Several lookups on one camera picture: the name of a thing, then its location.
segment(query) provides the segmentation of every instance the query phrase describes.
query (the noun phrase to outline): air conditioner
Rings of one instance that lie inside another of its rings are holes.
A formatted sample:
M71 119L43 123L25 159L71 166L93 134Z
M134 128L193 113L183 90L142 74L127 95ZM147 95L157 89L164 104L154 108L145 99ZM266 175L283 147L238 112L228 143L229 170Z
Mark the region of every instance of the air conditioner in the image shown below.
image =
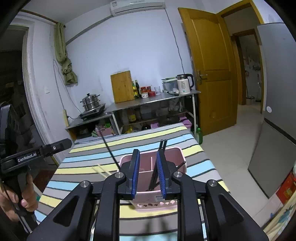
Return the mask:
M165 8L164 0L116 0L110 3L112 16L160 8Z

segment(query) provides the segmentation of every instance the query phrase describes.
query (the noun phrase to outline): finger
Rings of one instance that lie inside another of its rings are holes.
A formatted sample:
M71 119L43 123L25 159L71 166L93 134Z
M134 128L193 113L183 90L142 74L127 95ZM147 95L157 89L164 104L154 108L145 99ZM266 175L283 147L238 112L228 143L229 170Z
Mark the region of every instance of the finger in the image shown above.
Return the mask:
M18 215L14 212L14 210L10 209L8 211L4 211L4 213L6 214L6 216L11 220L11 221L18 221Z
M7 199L7 197L4 196L3 194L0 194L0 206L2 207L3 211L5 211L5 212L12 208L12 204Z
M30 173L27 173L26 180L27 180L27 183L28 184L33 183L33 177L31 176Z
M32 206L26 208L29 212L34 212L38 208L38 202L35 202Z
M2 205L2 202L3 204L5 204L6 202L10 203L5 190L7 191L11 201L14 203L18 203L18 196L16 195L16 193L11 191L7 186L5 186L5 189L4 189L3 185L4 185L3 183L0 184L0 204Z
M21 201L21 204L24 208L27 208L27 207L32 206L35 202L37 202L36 193L33 193L33 195L31 197L29 197L28 199L23 199Z
M23 199L28 199L34 194L33 183L27 184L25 189L22 191Z

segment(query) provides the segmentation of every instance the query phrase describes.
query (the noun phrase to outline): cloth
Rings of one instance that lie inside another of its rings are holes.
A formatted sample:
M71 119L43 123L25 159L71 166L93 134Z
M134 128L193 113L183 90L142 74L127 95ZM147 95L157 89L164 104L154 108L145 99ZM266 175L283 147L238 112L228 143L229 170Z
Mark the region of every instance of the cloth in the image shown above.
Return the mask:
M77 83L77 76L72 71L72 62L68 58L63 23L57 23L54 27L54 48L56 59L62 66L65 85Z
M217 180L228 191L206 153L182 123L108 137L106 141L116 160L120 161L124 155L132 154L134 148L141 152L157 150L161 139L168 140L167 148L179 147L182 149L189 176L202 182L209 179ZM102 140L76 144L53 175L40 198L38 210L35 211L38 221L41 222L79 182L104 180L104 177L92 169L97 164L102 165L105 170L111 173L117 170ZM170 240L169 237L176 240L176 230L177 209L137 212L130 203L121 202L121 240L142 240L142 235L145 234L146 240L155 238L158 241L166 241Z
M296 192L290 197L279 213L265 227L264 232L270 241L275 241L289 223L296 211Z

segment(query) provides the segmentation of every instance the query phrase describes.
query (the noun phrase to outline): green cloth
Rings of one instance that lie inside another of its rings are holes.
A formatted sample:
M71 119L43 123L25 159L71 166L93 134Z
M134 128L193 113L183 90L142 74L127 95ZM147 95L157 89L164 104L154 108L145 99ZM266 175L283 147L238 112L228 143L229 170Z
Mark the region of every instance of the green cloth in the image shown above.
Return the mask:
M62 66L65 85L77 83L77 76L72 71L72 62L68 58L63 23L57 23L54 27L54 48L56 59Z

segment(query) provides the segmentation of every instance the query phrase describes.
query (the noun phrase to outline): refrigerator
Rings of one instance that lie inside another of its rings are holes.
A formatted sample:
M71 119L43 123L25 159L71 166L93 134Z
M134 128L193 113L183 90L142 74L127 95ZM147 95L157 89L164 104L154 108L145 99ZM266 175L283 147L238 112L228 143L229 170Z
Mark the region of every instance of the refrigerator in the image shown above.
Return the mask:
M257 26L266 65L266 107L248 171L270 198L296 161L296 42L284 23Z

